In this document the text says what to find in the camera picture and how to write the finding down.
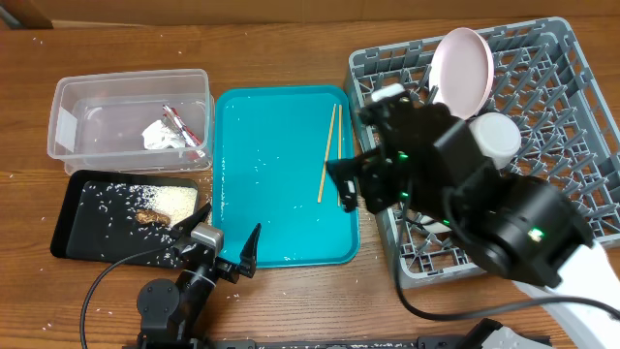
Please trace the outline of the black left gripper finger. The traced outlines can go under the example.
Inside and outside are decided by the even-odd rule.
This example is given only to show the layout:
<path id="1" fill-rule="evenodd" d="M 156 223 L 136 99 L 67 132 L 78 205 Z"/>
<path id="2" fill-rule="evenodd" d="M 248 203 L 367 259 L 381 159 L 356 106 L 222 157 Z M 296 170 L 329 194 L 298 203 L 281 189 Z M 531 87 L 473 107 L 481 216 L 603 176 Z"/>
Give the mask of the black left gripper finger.
<path id="1" fill-rule="evenodd" d="M 206 203 L 195 213 L 173 225 L 170 228 L 170 236 L 172 238 L 180 238 L 190 236 L 191 232 L 200 224 L 207 221 L 211 211 L 211 203 Z"/>
<path id="2" fill-rule="evenodd" d="M 245 277 L 252 278 L 257 268 L 258 242 L 262 225 L 258 223 L 251 235 L 246 240 L 239 255 L 239 273 Z"/>

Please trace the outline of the white rice pile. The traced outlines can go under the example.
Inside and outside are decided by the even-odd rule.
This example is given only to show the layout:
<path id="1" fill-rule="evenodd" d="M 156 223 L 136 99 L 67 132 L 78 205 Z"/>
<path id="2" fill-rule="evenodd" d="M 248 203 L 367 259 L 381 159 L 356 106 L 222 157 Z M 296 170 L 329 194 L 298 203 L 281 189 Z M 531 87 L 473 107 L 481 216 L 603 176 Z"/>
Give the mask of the white rice pile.
<path id="1" fill-rule="evenodd" d="M 181 186 L 134 185 L 136 207 L 163 214 L 175 225 L 195 212 L 198 190 Z"/>

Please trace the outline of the brown food scrap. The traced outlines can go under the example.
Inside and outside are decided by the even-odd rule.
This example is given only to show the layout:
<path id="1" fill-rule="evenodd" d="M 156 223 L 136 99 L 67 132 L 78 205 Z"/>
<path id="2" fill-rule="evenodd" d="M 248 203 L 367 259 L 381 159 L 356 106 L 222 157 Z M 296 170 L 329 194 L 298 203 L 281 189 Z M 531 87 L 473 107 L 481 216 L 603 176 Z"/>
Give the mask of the brown food scrap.
<path id="1" fill-rule="evenodd" d="M 136 211 L 135 219 L 141 225 L 160 224 L 168 227 L 171 223 L 171 219 L 168 216 L 151 209 L 138 209 Z"/>

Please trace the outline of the wooden chopstick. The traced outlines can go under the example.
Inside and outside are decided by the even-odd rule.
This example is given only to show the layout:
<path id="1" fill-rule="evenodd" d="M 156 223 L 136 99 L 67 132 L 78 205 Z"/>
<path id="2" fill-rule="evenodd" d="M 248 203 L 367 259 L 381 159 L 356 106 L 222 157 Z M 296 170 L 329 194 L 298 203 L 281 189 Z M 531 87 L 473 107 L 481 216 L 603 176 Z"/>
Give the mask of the wooden chopstick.
<path id="1" fill-rule="evenodd" d="M 326 162 L 329 158 L 329 153 L 330 153 L 330 146 L 331 146 L 331 140 L 332 140 L 332 135 L 333 135 L 336 108 L 337 108 L 337 105 L 334 104 L 332 108 L 332 114 L 330 118 L 328 134 L 327 134 L 327 141 L 325 145 L 325 156 L 324 156 L 324 161 L 322 164 L 321 181 L 320 181 L 319 192 L 318 192 L 318 204 L 322 202 L 323 194 L 324 194 L 324 188 L 325 188 L 325 182 L 326 182 Z"/>
<path id="2" fill-rule="evenodd" d="M 338 106 L 338 151 L 337 151 L 337 159 L 340 160 L 342 156 L 342 113 L 343 113 L 342 105 Z M 341 198 L 338 194 L 337 196 L 337 205 L 341 206 Z"/>

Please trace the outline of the red snack wrapper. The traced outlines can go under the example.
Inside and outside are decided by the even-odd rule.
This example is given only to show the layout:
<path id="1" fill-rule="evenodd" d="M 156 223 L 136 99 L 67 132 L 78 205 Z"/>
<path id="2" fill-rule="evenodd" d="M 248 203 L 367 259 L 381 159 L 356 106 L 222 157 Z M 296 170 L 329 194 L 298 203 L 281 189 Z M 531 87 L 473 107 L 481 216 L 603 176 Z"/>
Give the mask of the red snack wrapper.
<path id="1" fill-rule="evenodd" d="M 163 105 L 162 108 L 164 111 L 163 123 L 181 140 L 183 140 L 187 146 L 197 147 L 202 143 L 202 141 L 184 123 L 175 108 L 172 108 L 169 105 Z M 204 160 L 206 158 L 206 153 L 201 149 L 197 149 L 185 151 L 182 153 L 182 156 L 191 161 L 197 162 L 199 160 Z"/>

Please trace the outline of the silver foil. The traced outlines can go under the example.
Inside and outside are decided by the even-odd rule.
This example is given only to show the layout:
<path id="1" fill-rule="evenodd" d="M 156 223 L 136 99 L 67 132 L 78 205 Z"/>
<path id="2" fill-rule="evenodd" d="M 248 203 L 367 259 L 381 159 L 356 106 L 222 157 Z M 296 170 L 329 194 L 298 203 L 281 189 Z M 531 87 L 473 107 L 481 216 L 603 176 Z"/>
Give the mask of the silver foil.
<path id="1" fill-rule="evenodd" d="M 146 127 L 141 135 L 143 137 L 143 146 L 147 150 L 182 148 L 186 146 L 184 139 L 162 119 Z"/>

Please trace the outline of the grey white bowl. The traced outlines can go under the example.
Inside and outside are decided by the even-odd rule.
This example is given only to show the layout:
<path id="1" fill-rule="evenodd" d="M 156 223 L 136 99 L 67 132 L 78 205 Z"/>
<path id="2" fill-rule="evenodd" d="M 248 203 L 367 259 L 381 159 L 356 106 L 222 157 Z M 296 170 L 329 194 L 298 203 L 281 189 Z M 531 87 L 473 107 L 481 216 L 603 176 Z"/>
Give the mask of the grey white bowl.
<path id="1" fill-rule="evenodd" d="M 488 112 L 469 124 L 480 151 L 493 160 L 497 170 L 504 169 L 521 147 L 517 125 L 506 115 Z"/>

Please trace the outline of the white round plate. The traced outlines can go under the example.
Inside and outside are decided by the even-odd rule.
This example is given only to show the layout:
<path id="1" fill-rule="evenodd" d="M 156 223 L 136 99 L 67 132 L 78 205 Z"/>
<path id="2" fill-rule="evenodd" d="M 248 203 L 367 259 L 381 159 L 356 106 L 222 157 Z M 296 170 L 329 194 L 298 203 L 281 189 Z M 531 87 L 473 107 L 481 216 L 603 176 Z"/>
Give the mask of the white round plate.
<path id="1" fill-rule="evenodd" d="M 452 115 L 468 119 L 487 100 L 494 64 L 487 41 L 476 31 L 460 27 L 437 46 L 431 63 L 429 88 L 437 88 L 435 103 L 445 104 Z"/>

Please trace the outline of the white paper cup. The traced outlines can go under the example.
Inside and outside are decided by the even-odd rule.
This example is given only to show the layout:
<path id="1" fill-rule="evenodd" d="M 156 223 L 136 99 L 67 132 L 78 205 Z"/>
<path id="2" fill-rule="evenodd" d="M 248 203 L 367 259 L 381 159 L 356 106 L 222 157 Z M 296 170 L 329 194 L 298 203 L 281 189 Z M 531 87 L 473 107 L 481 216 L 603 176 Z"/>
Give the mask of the white paper cup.
<path id="1" fill-rule="evenodd" d="M 446 226 L 443 222 L 432 219 L 429 216 L 423 215 L 418 223 L 425 231 L 432 234 L 449 233 L 450 227 Z"/>

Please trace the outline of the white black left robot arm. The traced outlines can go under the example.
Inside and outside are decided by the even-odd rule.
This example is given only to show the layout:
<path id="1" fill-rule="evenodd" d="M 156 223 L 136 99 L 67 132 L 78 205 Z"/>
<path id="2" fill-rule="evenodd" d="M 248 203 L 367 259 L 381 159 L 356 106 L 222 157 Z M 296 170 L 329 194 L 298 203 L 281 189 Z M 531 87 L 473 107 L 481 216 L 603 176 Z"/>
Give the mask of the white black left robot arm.
<path id="1" fill-rule="evenodd" d="M 239 261 L 230 262 L 221 256 L 224 233 L 207 223 L 210 211 L 206 204 L 172 226 L 173 251 L 183 268 L 175 281 L 155 279 L 139 291 L 139 348 L 214 348 L 207 336 L 194 333 L 209 296 L 220 280 L 235 284 L 240 276 L 254 276 L 262 226 L 253 229 Z"/>

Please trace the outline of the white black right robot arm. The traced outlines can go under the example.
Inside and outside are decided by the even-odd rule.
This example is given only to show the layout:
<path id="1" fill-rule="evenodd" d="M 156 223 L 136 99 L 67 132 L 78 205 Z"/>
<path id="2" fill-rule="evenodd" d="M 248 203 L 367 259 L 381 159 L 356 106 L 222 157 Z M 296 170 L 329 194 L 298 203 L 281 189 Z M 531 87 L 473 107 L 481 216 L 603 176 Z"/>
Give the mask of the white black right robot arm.
<path id="1" fill-rule="evenodd" d="M 380 144 L 325 165 L 346 211 L 401 205 L 426 215 L 447 226 L 476 265 L 526 295 L 480 309 L 480 318 L 540 306 L 576 346 L 618 346 L 618 276 L 565 194 L 535 176 L 500 173 L 444 104 L 416 107 L 400 92 L 359 116 Z"/>

